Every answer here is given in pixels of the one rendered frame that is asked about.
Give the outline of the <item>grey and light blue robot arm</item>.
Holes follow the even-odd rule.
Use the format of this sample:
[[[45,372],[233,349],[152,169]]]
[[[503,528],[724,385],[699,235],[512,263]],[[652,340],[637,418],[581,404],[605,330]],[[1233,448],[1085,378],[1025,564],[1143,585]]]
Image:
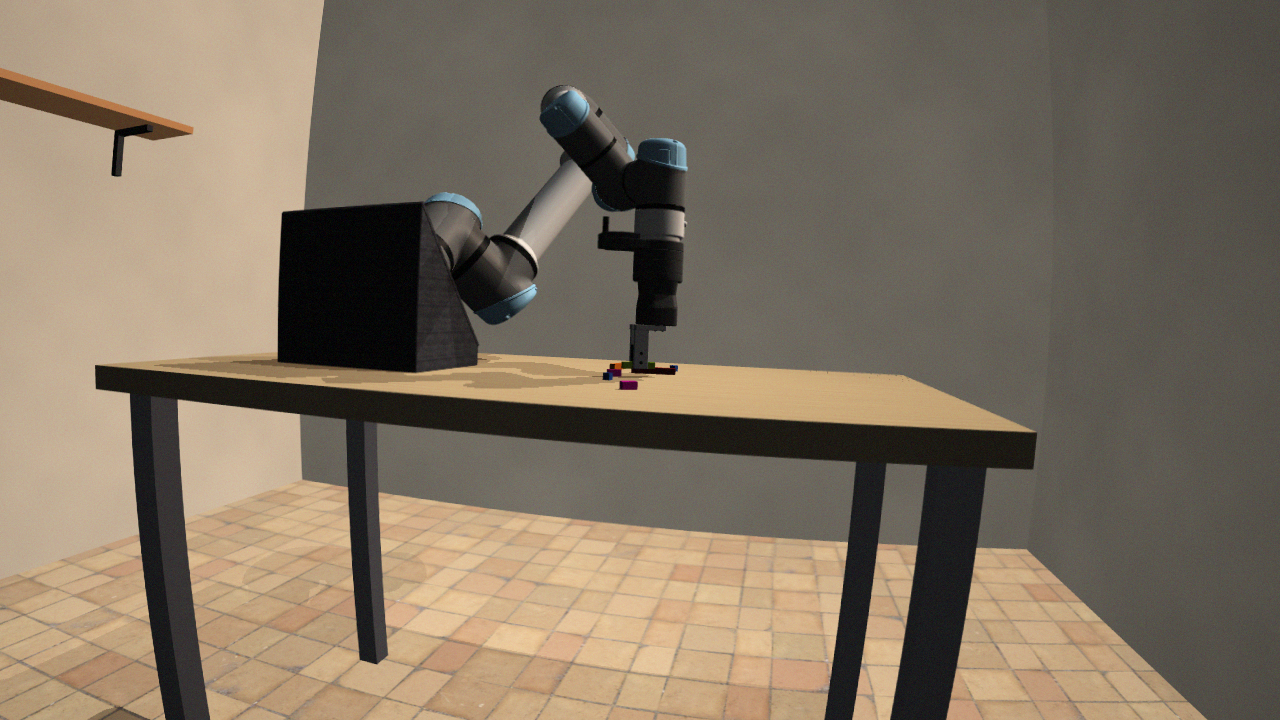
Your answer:
[[[515,316],[535,297],[538,288],[532,279],[538,275],[538,260],[589,193],[605,211],[628,211],[636,205],[637,210],[664,208],[685,213],[684,143],[646,138],[639,143],[634,161],[627,138],[591,97],[570,85],[556,86],[544,95],[540,122],[564,149],[561,168],[518,214],[506,236],[488,238],[481,213],[458,193],[435,193],[425,201],[460,299],[490,325]]]

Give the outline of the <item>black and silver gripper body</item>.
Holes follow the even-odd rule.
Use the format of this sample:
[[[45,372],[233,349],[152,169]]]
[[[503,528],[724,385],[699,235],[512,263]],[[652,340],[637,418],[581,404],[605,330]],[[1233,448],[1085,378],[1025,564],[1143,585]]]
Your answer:
[[[637,282],[636,324],[677,325],[677,284],[684,274],[684,211],[641,209],[635,211],[634,232],[609,231],[603,217],[598,249],[634,252],[634,282]]]

